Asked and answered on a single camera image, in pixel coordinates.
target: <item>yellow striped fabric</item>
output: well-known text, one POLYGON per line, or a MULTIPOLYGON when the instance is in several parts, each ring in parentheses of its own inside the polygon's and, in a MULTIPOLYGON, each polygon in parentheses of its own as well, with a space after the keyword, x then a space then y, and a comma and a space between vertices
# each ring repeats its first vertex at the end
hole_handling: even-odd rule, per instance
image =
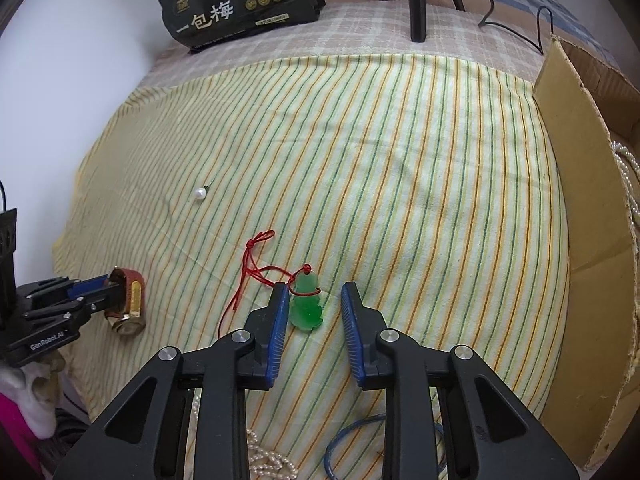
MULTIPOLYGON (((289 327, 276 385, 247 395, 247 424, 299 478, 324 478, 332 436, 384 411, 384 394, 350 378, 348 280, 421 344, 472 346, 540 414, 564 330, 568 239, 530 83, 459 59, 362 55, 133 92, 85 158, 54 248, 61 274, 118 265, 146 277, 141 336, 120 339, 96 318, 66 353, 92 416, 159 348, 213 343, 244 244, 268 228, 258 264, 308 262, 322 287, 322 326, 289 327)), ((225 332, 269 294, 250 281, 225 332)), ((337 449, 340 478, 380 477, 381 432, 362 428, 337 449)))

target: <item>white bead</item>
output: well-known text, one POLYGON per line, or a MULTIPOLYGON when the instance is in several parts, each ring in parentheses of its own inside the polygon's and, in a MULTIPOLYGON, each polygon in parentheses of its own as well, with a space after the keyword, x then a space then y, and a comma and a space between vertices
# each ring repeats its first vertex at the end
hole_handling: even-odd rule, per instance
POLYGON ((196 200, 204 200, 205 197, 207 196, 207 190, 203 187, 198 187, 193 192, 193 196, 195 197, 196 200))

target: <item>red cord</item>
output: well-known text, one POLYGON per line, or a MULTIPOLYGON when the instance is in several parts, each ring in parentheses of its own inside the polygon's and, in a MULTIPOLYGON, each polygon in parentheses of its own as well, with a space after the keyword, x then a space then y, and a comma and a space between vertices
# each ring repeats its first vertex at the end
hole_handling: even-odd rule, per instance
POLYGON ((315 296, 316 294, 320 294, 319 288, 316 288, 314 292, 296 292, 291 288, 291 285, 293 284, 293 282, 296 281, 296 276, 300 272, 304 272, 305 274, 308 274, 311 272, 311 266, 309 264, 304 264, 293 274, 291 274, 288 270, 283 269, 282 267, 278 267, 274 265, 258 267, 258 265, 255 263, 254 256, 252 255, 252 252, 251 252, 252 249, 257 243, 265 242, 270 238, 273 238, 275 234, 276 233, 273 229, 269 229, 264 233, 259 232, 253 238, 248 240, 247 243, 245 244, 244 254, 242 255, 240 283, 238 283, 238 289, 236 290, 236 293, 231 297, 231 301, 229 301, 229 304, 226 306, 225 311, 222 313, 222 316, 220 317, 220 322, 218 323, 218 339, 220 339, 220 330, 222 330, 222 322, 225 319, 226 313, 229 312, 229 309, 231 308, 234 311, 238 309, 238 304, 240 303, 240 294, 242 293, 242 286, 244 285, 244 280, 248 276, 251 276, 252 278, 258 280, 263 285, 273 286, 275 285, 275 283, 269 280, 267 277, 265 277, 263 275, 263 272, 266 272, 267 270, 277 270, 278 272, 281 272, 282 274, 289 277, 289 281, 287 281, 287 287, 289 287, 290 293, 293 294, 294 296, 315 296))

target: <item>magenta clothing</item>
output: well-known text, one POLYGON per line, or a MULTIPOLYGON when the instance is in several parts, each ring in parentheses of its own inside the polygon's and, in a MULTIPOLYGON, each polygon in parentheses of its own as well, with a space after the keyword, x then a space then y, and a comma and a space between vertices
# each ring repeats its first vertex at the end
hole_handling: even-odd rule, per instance
POLYGON ((18 405, 0 394, 0 424, 9 435, 16 449, 39 475, 40 461, 36 455, 38 439, 24 421, 18 405))

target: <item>metal pivot bolt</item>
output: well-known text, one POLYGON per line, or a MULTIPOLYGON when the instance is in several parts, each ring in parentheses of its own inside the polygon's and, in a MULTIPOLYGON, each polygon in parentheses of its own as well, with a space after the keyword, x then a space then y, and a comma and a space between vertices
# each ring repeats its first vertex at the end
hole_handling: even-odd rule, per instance
POLYGON ((162 361, 170 361, 174 359, 178 355, 178 351, 172 346, 165 346, 158 352, 158 357, 162 359, 162 361))
POLYGON ((456 346, 456 349, 453 351, 456 357, 460 359, 471 359, 474 356, 474 351, 465 345, 456 346))
POLYGON ((392 328, 387 328, 380 332, 380 337, 383 341, 392 343, 393 341, 398 341, 398 339, 400 339, 400 334, 392 328))
POLYGON ((244 343, 251 338, 251 332, 248 330, 236 330, 232 333, 231 339, 236 343, 244 343))

